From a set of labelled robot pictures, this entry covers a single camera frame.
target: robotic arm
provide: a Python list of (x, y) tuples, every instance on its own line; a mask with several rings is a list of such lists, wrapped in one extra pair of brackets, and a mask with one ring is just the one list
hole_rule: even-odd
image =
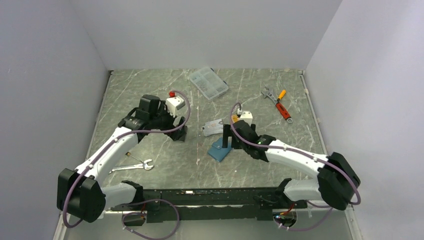
[[(110, 187), (100, 187), (111, 169), (119, 159), (135, 147), (148, 133), (138, 130), (159, 129), (161, 131), (174, 129), (177, 110), (185, 106), (185, 101), (172, 92), (166, 100), (157, 96), (144, 95), (139, 106), (132, 109), (118, 124), (112, 136), (89, 159), (77, 166), (75, 170), (65, 168), (58, 177), (57, 208), (89, 223), (95, 221), (103, 210), (124, 203), (141, 202), (144, 200), (143, 187), (131, 181)], [(185, 121), (181, 117), (177, 126)], [(184, 141), (187, 126), (179, 130), (166, 132), (174, 141)], [(71, 187), (76, 184), (66, 202)]]
[(243, 149), (254, 159), (284, 164), (310, 178), (284, 179), (275, 191), (280, 201), (293, 203), (299, 200), (324, 200), (338, 210), (345, 210), (351, 203), (361, 181), (343, 155), (337, 152), (330, 156), (316, 154), (287, 145), (270, 135), (258, 135), (255, 124), (250, 124), (252, 117), (244, 120), (244, 116), (251, 116), (250, 112), (239, 110), (238, 115), (240, 118), (233, 126), (224, 125), (223, 148), (227, 148), (228, 137), (231, 137), (232, 148)]

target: red handle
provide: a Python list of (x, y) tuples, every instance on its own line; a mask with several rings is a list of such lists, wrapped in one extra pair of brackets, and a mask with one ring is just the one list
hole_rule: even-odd
[(283, 107), (281, 103), (278, 102), (275, 106), (277, 107), (279, 113), (285, 120), (291, 118), (289, 112)]

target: marble tabletop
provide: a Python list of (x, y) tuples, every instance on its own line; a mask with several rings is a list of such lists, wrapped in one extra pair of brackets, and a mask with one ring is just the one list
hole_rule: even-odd
[[(323, 153), (319, 135), (302, 81), (296, 69), (215, 69), (229, 90), (208, 101), (189, 80), (195, 69), (130, 69), (115, 70), (109, 79), (103, 107), (90, 149), (92, 155), (111, 136), (118, 122), (139, 104), (140, 97), (150, 94), (165, 99), (170, 90), (184, 92), (191, 106), (185, 142), (174, 142), (164, 134), (149, 134), (131, 154), (140, 160), (152, 159), (152, 170), (117, 171), (108, 176), (103, 186), (130, 180), (145, 189), (276, 187), (285, 178), (306, 179), (304, 173), (277, 163), (252, 159), (243, 150), (232, 150), (222, 162), (207, 154), (221, 134), (205, 137), (206, 122), (223, 119), (229, 123), (230, 108), (242, 103), (253, 115), (258, 135), (267, 134), (318, 154)], [(293, 124), (288, 124), (270, 99), (264, 99), (265, 84), (279, 94)], [(179, 111), (187, 113), (185, 106)], [(122, 156), (117, 165), (131, 165), (137, 160)]]

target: blue pouch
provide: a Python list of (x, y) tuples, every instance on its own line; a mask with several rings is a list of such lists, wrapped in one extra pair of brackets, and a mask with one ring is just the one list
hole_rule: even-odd
[(212, 146), (207, 151), (207, 154), (209, 154), (209, 156), (211, 156), (216, 161), (221, 162), (231, 151), (231, 149), (231, 142), (228, 143), (227, 148), (223, 148), (223, 138), (220, 137), (217, 141), (212, 143)]

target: white wall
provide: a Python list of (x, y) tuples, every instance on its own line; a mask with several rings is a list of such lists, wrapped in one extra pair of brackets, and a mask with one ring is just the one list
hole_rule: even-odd
[(343, 0), (309, 63), (325, 142), (362, 180), (365, 239), (423, 239), (424, 1)]
[(342, 0), (72, 0), (108, 69), (305, 69)]
[(84, 160), (107, 70), (68, 0), (0, 1), (0, 233), (52, 239), (58, 174)]

